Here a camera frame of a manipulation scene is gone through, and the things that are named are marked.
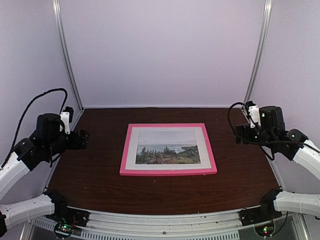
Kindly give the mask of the landscape photo print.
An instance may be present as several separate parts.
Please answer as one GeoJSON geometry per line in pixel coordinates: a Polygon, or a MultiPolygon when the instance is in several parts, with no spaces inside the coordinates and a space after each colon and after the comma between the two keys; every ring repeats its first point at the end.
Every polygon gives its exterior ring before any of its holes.
{"type": "Polygon", "coordinates": [[[200,164],[195,131],[178,128],[140,130],[135,163],[138,165],[200,164]]]}

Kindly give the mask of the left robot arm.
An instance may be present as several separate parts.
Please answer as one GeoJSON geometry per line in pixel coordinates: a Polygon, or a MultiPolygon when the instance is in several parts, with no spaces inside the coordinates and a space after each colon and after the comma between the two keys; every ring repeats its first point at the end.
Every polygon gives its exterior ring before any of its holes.
{"type": "MultiPolygon", "coordinates": [[[[40,163],[53,164],[53,157],[60,157],[67,150],[85,150],[89,141],[86,130],[70,130],[73,114],[45,113],[37,117],[36,129],[28,138],[19,141],[0,169],[0,196],[7,192],[40,163]]],[[[38,197],[0,207],[0,234],[14,226],[42,216],[49,216],[61,222],[72,218],[67,199],[58,191],[45,191],[38,197]]]]}

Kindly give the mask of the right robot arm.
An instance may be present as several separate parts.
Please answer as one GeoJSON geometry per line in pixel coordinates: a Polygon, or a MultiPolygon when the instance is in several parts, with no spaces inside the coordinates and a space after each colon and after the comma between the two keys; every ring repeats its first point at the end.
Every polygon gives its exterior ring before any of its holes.
{"type": "MultiPolygon", "coordinates": [[[[316,178],[320,177],[320,150],[298,129],[286,130],[283,111],[279,106],[258,107],[252,101],[240,104],[247,124],[229,125],[237,144],[255,145],[261,150],[268,148],[266,155],[273,161],[277,153],[289,161],[307,169],[316,178]]],[[[293,212],[320,216],[320,196],[318,194],[293,193],[272,189],[260,200],[256,210],[259,220],[266,221],[280,212],[293,212]]]]}

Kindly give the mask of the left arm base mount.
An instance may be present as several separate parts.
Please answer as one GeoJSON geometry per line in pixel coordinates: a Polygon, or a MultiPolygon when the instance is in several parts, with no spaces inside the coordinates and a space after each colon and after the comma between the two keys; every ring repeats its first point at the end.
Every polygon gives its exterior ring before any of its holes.
{"type": "Polygon", "coordinates": [[[55,221],[61,233],[70,234],[71,230],[87,226],[90,216],[88,211],[70,207],[68,200],[56,190],[45,191],[43,194],[54,204],[53,213],[45,217],[55,221]]]}

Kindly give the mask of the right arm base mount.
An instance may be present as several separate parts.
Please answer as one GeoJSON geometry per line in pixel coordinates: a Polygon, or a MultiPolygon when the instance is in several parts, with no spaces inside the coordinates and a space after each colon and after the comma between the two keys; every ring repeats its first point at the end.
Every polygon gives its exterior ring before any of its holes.
{"type": "Polygon", "coordinates": [[[285,214],[282,225],[276,229],[275,219],[283,214],[277,211],[274,201],[282,190],[272,189],[260,199],[260,206],[243,208],[238,212],[243,227],[253,225],[255,233],[264,240],[276,236],[285,226],[289,212],[285,214]]]}

